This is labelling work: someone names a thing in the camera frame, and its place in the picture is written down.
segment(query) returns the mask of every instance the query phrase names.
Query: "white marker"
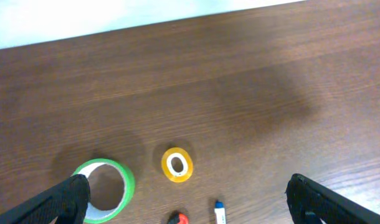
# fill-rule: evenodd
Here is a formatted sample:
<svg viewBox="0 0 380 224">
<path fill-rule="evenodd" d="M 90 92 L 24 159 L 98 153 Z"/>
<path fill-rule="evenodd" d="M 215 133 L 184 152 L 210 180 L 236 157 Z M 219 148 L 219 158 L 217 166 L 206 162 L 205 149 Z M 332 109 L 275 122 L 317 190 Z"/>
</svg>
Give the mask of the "white marker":
<svg viewBox="0 0 380 224">
<path fill-rule="evenodd" d="M 226 224 L 225 207 L 223 203 L 218 200 L 215 202 L 215 215 L 217 224 Z"/>
</svg>

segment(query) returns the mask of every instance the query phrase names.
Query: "blue cap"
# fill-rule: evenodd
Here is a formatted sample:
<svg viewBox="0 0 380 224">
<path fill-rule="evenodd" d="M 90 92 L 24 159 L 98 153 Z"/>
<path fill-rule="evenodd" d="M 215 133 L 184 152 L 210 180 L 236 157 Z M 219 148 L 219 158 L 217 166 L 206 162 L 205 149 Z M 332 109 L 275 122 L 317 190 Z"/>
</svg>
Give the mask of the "blue cap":
<svg viewBox="0 0 380 224">
<path fill-rule="evenodd" d="M 217 201 L 215 202 L 215 208 L 224 208 L 224 207 L 223 207 L 223 202 L 220 202 L 220 201 L 217 200 Z"/>
</svg>

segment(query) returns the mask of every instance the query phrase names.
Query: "wooden table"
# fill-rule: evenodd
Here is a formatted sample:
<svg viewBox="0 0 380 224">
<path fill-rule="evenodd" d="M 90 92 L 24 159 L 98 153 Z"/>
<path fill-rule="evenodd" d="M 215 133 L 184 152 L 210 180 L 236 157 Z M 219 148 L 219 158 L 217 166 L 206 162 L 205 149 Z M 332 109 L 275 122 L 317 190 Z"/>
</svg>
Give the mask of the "wooden table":
<svg viewBox="0 0 380 224">
<path fill-rule="evenodd" d="M 194 160 L 185 183 L 161 173 L 170 145 Z M 110 223 L 164 223 L 173 210 L 213 223 L 216 198 L 229 223 L 289 223 L 295 172 L 380 213 L 380 0 L 0 50 L 0 213 L 94 157 L 137 181 Z"/>
</svg>

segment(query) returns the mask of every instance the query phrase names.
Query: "light blue surface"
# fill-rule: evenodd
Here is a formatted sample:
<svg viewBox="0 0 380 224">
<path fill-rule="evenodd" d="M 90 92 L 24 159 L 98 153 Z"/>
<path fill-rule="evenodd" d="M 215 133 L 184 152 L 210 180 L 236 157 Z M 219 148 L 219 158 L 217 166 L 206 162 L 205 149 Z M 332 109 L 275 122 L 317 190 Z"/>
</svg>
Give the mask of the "light blue surface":
<svg viewBox="0 0 380 224">
<path fill-rule="evenodd" d="M 0 49 L 302 0 L 0 0 Z"/>
</svg>

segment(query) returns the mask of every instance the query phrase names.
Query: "orange tape roll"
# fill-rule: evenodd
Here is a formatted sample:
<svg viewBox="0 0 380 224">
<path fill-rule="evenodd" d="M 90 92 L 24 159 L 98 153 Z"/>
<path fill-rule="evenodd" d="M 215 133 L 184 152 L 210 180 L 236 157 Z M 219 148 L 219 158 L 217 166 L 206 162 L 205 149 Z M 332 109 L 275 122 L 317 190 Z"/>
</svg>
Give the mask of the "orange tape roll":
<svg viewBox="0 0 380 224">
<path fill-rule="evenodd" d="M 183 170 L 181 172 L 176 172 L 173 169 L 172 160 L 174 158 L 178 158 L 182 162 Z M 161 159 L 161 166 L 165 176 L 175 183 L 181 183 L 188 180 L 193 171 L 192 160 L 188 152 L 179 147 L 173 147 L 164 153 L 163 158 Z"/>
</svg>

